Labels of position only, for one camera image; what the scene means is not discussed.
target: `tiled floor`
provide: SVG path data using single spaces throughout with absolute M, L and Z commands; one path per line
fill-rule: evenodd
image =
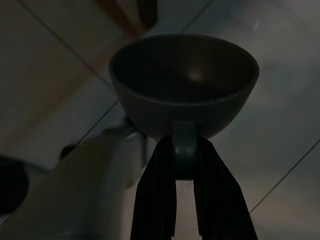
M 37 23 L 40 19 L 84 61 L 60 50 L 59 41 L 51 41 L 50 33 L 41 30 L 39 41 L 50 44 L 55 54 L 63 55 L 68 69 L 85 72 L 87 68 L 82 68 L 88 64 L 97 74 L 86 73 L 92 75 L 89 79 L 93 80 L 77 88 L 74 97 L 43 120 L 28 140 L 16 145 L 18 156 L 48 167 L 57 163 L 59 151 L 65 144 L 94 136 L 119 123 L 125 115 L 120 103 L 114 104 L 113 90 L 105 88 L 100 81 L 110 81 L 107 68 L 103 66 L 107 64 L 106 58 L 98 61 L 100 66 L 103 63 L 102 67 L 91 62 L 101 52 L 109 53 L 105 49 L 107 33 L 102 31 L 103 25 L 96 26 L 97 22 L 109 24 L 118 34 L 113 41 L 121 38 L 121 33 L 101 12 L 91 19 L 86 11 L 96 11 L 95 6 L 90 5 L 85 11 L 83 6 L 88 3 L 81 2 L 75 9 L 70 8 L 72 3 L 61 6 L 39 0 L 10 4 L 21 12 L 24 24 L 42 28 L 43 24 Z M 183 31 L 218 37 L 240 45 L 257 59 L 260 77 L 250 98 L 235 120 L 211 140 L 241 185 L 261 240 L 320 239 L 317 163 L 320 146 L 316 145 L 320 139 L 319 7 L 317 0 L 159 0 L 159 22 L 146 33 L 151 36 Z M 67 13 L 69 9 L 74 11 L 72 19 L 71 13 Z M 69 25 L 56 21 L 60 12 L 65 13 L 61 21 Z M 2 15 L 0 18 L 5 22 L 9 17 Z M 96 38 L 99 44 L 94 45 Z M 16 46 L 22 44 L 17 40 Z M 39 45 L 33 43 L 32 52 L 40 52 Z M 16 61 L 9 53 L 4 58 Z M 52 78 L 69 77 L 65 74 L 67 70 L 58 71 L 52 66 L 44 66 L 44 69 L 55 74 Z M 150 152 L 155 145 L 151 143 Z M 51 154 L 35 154 L 39 146 L 43 153 Z M 177 240 L 199 238 L 190 189 L 189 182 L 178 183 Z M 125 219 L 132 216 L 134 192 L 135 187 L 126 193 Z M 130 220 L 123 224 L 122 239 L 129 239 Z

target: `dark bowl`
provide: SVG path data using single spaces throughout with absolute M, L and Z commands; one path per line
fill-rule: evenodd
M 129 118 L 160 140 L 173 122 L 193 122 L 209 138 L 239 113 L 259 75 L 243 48 L 214 37 L 170 34 L 117 51 L 109 71 Z

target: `bowl rim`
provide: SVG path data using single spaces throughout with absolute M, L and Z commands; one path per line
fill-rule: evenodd
M 117 56 L 119 56 L 127 48 L 130 48 L 132 45 L 141 43 L 143 41 L 148 41 L 150 39 L 174 38 L 174 37 L 202 38 L 202 39 L 207 39 L 207 40 L 214 40 L 214 41 L 218 41 L 218 42 L 223 42 L 225 44 L 229 44 L 229 45 L 235 46 L 240 51 L 243 51 L 245 54 L 247 54 L 248 57 L 251 59 L 253 65 L 254 65 L 254 67 L 253 67 L 254 73 L 252 75 L 251 80 L 244 87 L 242 87 L 241 89 L 235 91 L 234 93 L 229 94 L 227 96 L 214 98 L 212 100 L 172 101 L 172 100 L 164 100 L 164 99 L 148 96 L 148 95 L 142 94 L 142 93 L 140 93 L 138 91 L 132 90 L 131 88 L 127 87 L 124 83 L 122 83 L 118 79 L 118 77 L 117 77 L 117 75 L 115 74 L 115 71 L 114 71 L 114 62 L 115 62 L 115 59 L 117 58 Z M 242 93 L 247 92 L 252 87 L 252 85 L 256 84 L 256 82 L 258 80 L 258 77 L 259 77 L 259 65 L 258 65 L 256 59 L 248 51 L 246 51 L 242 47 L 240 47 L 240 46 L 238 46 L 238 45 L 236 45 L 236 44 L 234 44 L 232 42 L 229 42 L 229 41 L 217 38 L 217 37 L 199 35 L 199 34 L 189 34 L 189 33 L 161 34 L 161 35 L 149 36 L 149 37 L 144 37 L 144 38 L 140 38 L 138 40 L 135 40 L 135 41 L 123 46 L 122 48 L 120 48 L 119 50 L 117 50 L 113 54 L 113 56 L 111 57 L 111 59 L 109 61 L 108 68 L 109 68 L 109 74 L 111 76 L 112 82 L 115 82 L 118 85 L 120 85 L 122 87 L 122 89 L 127 91 L 129 94 L 135 95 L 137 98 L 140 98 L 140 99 L 145 100 L 145 101 L 149 101 L 149 102 L 153 102 L 153 103 L 157 103 L 157 104 L 163 104 L 163 105 L 171 105 L 171 106 L 199 106 L 199 105 L 212 105 L 212 104 L 215 104 L 215 103 L 224 102 L 224 101 L 233 99 L 233 98 L 241 95 Z

